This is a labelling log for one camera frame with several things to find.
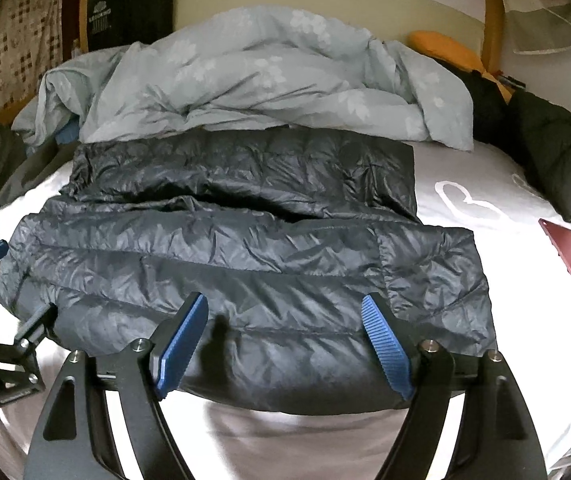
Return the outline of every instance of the white bed sheet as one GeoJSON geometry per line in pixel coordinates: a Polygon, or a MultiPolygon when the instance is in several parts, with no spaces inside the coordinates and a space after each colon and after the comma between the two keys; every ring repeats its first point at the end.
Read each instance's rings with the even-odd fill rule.
{"type": "MultiPolygon", "coordinates": [[[[474,154],[415,143],[419,217],[427,224],[463,226],[475,233],[488,276],[499,348],[531,410],[546,464],[571,446],[571,277],[537,224],[563,223],[529,190],[521,170],[490,146],[474,154]]],[[[38,212],[69,178],[67,164],[0,210],[0,238],[38,212]]],[[[0,306],[0,342],[10,342],[17,321],[0,306]]],[[[67,351],[51,341],[38,348],[46,383],[54,381],[67,351]]],[[[22,464],[44,395],[2,410],[0,466],[11,479],[22,464]]],[[[108,394],[117,447],[128,478],[141,475],[118,406],[108,394]]],[[[441,479],[454,447],[463,396],[451,401],[429,479],[441,479]]],[[[371,480],[392,446],[405,411],[341,416],[259,413],[173,392],[162,409],[197,479],[371,480]]]]}

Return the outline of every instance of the yellow pillow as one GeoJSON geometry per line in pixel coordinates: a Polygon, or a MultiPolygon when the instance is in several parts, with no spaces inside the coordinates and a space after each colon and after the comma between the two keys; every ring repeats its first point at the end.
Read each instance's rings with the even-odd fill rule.
{"type": "Polygon", "coordinates": [[[432,30],[415,30],[408,35],[408,46],[419,54],[447,61],[466,72],[480,72],[482,77],[497,84],[506,103],[510,101],[512,92],[486,72],[479,56],[453,38],[432,30]]]}

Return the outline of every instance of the beige curtain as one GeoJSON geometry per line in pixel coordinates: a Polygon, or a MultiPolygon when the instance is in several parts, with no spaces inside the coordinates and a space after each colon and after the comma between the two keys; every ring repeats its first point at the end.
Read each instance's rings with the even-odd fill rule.
{"type": "Polygon", "coordinates": [[[61,64],[62,0],[0,0],[0,110],[37,92],[61,64]]]}
{"type": "Polygon", "coordinates": [[[517,54],[571,49],[571,0],[503,0],[517,54]]]}

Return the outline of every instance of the blue cloth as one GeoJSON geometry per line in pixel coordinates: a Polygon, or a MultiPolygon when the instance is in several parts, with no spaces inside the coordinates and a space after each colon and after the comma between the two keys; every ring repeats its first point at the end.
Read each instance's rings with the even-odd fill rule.
{"type": "Polygon", "coordinates": [[[79,116],[75,115],[68,121],[66,126],[54,134],[54,140],[56,140],[57,144],[70,144],[79,140],[79,130],[79,116]]]}

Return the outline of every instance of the silver bolt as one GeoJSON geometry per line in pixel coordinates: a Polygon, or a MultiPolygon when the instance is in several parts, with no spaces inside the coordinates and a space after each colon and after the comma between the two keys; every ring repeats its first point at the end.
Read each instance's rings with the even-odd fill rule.
{"type": "Polygon", "coordinates": [[[421,348],[424,349],[426,352],[434,354],[434,352],[439,351],[441,345],[437,343],[434,339],[426,339],[421,343],[421,348]]]}
{"type": "Polygon", "coordinates": [[[490,361],[494,361],[496,363],[500,363],[503,360],[503,356],[498,350],[490,350],[488,352],[488,357],[490,361]]]}
{"type": "Polygon", "coordinates": [[[71,363],[78,363],[81,358],[82,358],[82,351],[81,350],[75,350],[74,352],[72,352],[70,354],[70,362],[71,363]]]}
{"type": "Polygon", "coordinates": [[[133,342],[130,343],[130,348],[132,348],[135,352],[143,352],[147,350],[149,341],[140,337],[139,339],[135,339],[133,342]]]}

